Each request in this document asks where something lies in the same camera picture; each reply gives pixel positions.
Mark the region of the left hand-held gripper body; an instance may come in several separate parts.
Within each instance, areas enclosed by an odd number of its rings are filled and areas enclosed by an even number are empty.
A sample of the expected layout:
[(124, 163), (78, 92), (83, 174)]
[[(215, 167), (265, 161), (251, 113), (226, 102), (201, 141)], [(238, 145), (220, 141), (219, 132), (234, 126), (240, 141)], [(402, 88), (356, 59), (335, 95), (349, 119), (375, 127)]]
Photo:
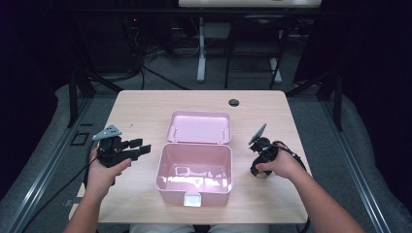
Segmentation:
[(97, 159), (107, 168), (113, 167), (127, 158), (121, 153), (130, 146), (130, 142), (124, 141), (120, 135), (121, 131), (115, 125), (109, 125), (92, 136), (92, 140), (98, 142)]

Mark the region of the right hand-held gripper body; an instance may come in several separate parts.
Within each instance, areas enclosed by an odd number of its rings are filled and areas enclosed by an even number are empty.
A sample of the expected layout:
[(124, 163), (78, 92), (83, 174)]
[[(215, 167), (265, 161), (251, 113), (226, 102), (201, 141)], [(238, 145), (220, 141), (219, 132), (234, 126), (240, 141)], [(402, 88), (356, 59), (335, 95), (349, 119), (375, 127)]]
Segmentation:
[(249, 142), (249, 149), (258, 154), (258, 157), (253, 162), (254, 166), (259, 163), (271, 162), (278, 154), (277, 146), (274, 143), (271, 143), (269, 139), (262, 136), (265, 127), (266, 123), (257, 131)]

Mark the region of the pink storage box with lid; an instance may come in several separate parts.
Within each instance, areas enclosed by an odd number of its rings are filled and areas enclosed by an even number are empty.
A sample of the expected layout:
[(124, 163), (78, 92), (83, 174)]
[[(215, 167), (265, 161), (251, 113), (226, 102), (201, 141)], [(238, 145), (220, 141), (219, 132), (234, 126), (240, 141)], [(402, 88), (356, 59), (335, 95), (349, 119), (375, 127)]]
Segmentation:
[(155, 187), (167, 204), (227, 204), (233, 185), (230, 116), (176, 111), (159, 159)]

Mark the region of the person's right hand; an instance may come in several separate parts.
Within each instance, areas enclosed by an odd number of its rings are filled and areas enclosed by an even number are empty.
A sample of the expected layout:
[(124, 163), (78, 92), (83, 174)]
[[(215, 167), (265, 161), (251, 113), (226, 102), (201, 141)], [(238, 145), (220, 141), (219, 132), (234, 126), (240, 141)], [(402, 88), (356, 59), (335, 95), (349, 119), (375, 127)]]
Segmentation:
[(299, 158), (282, 142), (277, 142), (277, 157), (266, 163), (259, 163), (256, 168), (259, 171), (272, 171), (275, 175), (288, 179), (291, 182), (302, 179), (307, 172), (302, 167)]

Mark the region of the person's left hand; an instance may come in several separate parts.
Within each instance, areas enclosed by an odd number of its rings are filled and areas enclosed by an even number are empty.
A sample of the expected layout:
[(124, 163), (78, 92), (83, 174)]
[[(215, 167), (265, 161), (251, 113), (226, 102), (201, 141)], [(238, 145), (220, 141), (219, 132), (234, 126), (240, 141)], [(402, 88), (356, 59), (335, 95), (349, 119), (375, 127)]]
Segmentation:
[(107, 168), (97, 159), (97, 148), (91, 150), (89, 158), (86, 194), (92, 196), (106, 196), (115, 178), (132, 163), (130, 158), (126, 158), (118, 165)]

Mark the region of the black metal stand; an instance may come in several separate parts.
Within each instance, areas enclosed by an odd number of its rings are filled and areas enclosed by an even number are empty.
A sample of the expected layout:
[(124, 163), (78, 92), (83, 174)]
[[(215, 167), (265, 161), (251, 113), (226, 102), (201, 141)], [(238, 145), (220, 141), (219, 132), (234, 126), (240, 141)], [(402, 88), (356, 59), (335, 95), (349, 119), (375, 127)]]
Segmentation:
[(333, 96), (332, 121), (339, 131), (342, 131), (341, 114), (343, 100), (343, 79), (337, 70), (327, 71), (315, 79), (304, 82), (286, 93), (287, 97), (293, 97), (308, 89), (310, 86), (320, 84), (316, 97), (319, 101), (327, 101)]
[(80, 91), (85, 98), (93, 98), (95, 96), (96, 90), (91, 83), (92, 81), (101, 83), (116, 93), (122, 91), (121, 87), (94, 72), (85, 69), (74, 70), (69, 81), (70, 118), (67, 125), (68, 128), (71, 128), (79, 117), (78, 91)]

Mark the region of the black computer tower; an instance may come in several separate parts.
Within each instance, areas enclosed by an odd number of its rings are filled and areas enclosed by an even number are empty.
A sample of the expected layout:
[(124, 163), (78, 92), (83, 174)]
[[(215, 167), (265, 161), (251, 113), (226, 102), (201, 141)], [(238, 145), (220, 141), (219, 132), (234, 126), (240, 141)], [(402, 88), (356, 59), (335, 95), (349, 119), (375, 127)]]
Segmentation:
[(138, 74), (141, 71), (142, 52), (139, 48), (138, 36), (139, 27), (136, 17), (122, 17), (121, 18), (124, 35), (128, 46), (130, 48), (131, 56), (133, 58), (133, 74)]

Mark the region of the black chair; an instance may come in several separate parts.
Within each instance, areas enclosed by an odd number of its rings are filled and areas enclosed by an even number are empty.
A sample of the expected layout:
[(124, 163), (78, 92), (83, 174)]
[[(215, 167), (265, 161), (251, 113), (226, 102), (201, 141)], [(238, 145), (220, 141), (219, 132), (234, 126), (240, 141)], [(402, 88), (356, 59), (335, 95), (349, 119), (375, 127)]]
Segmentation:
[(234, 21), (229, 29), (225, 54), (224, 87), (231, 73), (271, 75), (272, 88), (279, 83), (280, 64), (290, 33), (296, 26), (294, 17), (250, 15)]

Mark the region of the white desk with metal legs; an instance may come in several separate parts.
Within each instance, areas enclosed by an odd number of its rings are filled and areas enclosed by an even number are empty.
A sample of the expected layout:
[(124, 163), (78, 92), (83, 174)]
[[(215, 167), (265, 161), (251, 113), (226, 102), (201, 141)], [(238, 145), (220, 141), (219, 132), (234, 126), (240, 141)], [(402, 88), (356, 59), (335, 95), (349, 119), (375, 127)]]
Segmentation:
[[(318, 9), (323, 0), (178, 0), (184, 10), (289, 10)], [(199, 59), (197, 81), (203, 83), (206, 75), (206, 39), (224, 39), (229, 32), (227, 22), (206, 22), (199, 18), (198, 42)]]

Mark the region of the black square frame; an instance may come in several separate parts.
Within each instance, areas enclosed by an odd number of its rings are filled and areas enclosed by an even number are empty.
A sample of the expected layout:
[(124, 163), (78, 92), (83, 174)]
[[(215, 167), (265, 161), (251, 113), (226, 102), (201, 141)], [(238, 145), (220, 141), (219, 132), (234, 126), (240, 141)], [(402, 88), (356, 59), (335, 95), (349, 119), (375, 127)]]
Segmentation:
[(89, 133), (77, 131), (73, 136), (70, 145), (71, 146), (84, 146), (88, 140)]

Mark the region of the aluminium floor rail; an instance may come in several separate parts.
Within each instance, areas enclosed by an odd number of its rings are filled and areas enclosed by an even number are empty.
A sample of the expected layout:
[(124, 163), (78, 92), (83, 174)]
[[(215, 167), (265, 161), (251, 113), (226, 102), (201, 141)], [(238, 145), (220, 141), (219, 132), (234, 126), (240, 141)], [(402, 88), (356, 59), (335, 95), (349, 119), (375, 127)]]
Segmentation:
[(351, 178), (356, 186), (360, 199), (366, 209), (368, 216), (374, 226), (376, 233), (393, 233), (389, 224), (387, 223), (383, 213), (378, 205), (378, 202), (372, 193), (359, 163), (357, 162), (353, 151), (345, 137), (343, 131), (339, 130), (333, 120), (333, 110), (328, 102), (321, 101), (321, 108), (323, 109), (327, 121), (337, 138), (341, 149), (343, 150), (343, 157), (346, 167), (351, 175)]
[(68, 140), (75, 135), (75, 128), (79, 125), (75, 121), (68, 128), (69, 121), (69, 103), (60, 101), (40, 143), (0, 203), (0, 214), (4, 214), (7, 220), (0, 231), (20, 233), (34, 213), (52, 180), (63, 151), (68, 147)]

